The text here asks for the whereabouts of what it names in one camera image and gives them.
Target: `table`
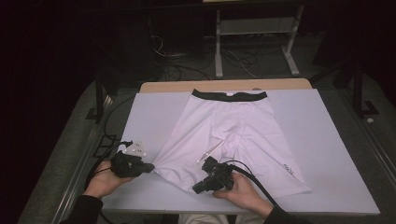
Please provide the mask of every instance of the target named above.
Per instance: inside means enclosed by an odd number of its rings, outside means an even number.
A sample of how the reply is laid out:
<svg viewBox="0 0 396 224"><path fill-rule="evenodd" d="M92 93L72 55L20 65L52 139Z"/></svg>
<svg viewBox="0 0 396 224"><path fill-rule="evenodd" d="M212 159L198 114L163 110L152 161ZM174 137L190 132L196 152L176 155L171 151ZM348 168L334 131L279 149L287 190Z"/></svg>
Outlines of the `table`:
<svg viewBox="0 0 396 224"><path fill-rule="evenodd" d="M376 215L379 210L333 126L316 90L305 79L145 83L136 95L123 140L140 139L151 162L184 107L189 91L266 90L304 179L313 189L276 199L291 213ZM106 210L155 213L243 214L210 194L195 195L156 174L143 174L103 199Z"/></svg>

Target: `dark background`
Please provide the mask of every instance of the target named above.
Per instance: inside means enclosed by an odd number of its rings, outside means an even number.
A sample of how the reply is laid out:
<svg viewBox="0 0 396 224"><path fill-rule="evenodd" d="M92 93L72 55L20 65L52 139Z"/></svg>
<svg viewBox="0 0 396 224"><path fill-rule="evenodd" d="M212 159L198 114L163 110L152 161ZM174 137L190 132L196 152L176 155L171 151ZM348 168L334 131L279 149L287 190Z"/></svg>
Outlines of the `dark background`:
<svg viewBox="0 0 396 224"><path fill-rule="evenodd" d="M396 30L393 3L341 2L320 1L305 7L299 34L328 31L315 63L331 65L351 54L359 55L365 71L396 104L396 36L390 32ZM1 127L5 140L0 217L2 223L15 223L79 96L95 76L107 74L104 84L110 93L116 93L120 83L138 86L156 80L161 71L151 53L146 25L152 14L110 19L76 10L70 2L39 0L4 0L0 10ZM181 21L178 16L182 13L189 16ZM158 13L161 19L152 23L151 29L174 42L207 35L214 31L208 21L211 17L203 16L207 13ZM195 24L193 31L175 32L191 24ZM135 38L143 47L126 46L123 38ZM114 54L121 56L114 60Z"/></svg>

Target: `black device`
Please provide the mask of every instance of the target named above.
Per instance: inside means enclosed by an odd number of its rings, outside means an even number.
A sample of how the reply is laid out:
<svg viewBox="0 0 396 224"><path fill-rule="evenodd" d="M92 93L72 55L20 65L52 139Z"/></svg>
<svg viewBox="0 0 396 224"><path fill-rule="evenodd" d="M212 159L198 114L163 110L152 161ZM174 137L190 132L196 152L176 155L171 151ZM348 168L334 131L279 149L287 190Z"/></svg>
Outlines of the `black device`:
<svg viewBox="0 0 396 224"><path fill-rule="evenodd" d="M204 190L210 191L233 188L233 179L231 176L233 168L229 164L218 163L213 157L208 157L202 169L207 172L208 177L192 187L195 193L199 194Z"/></svg>
<svg viewBox="0 0 396 224"><path fill-rule="evenodd" d="M155 166L151 163L142 162L141 157L123 154L122 151L110 160L110 170L118 177L137 177L143 173L150 173Z"/></svg>

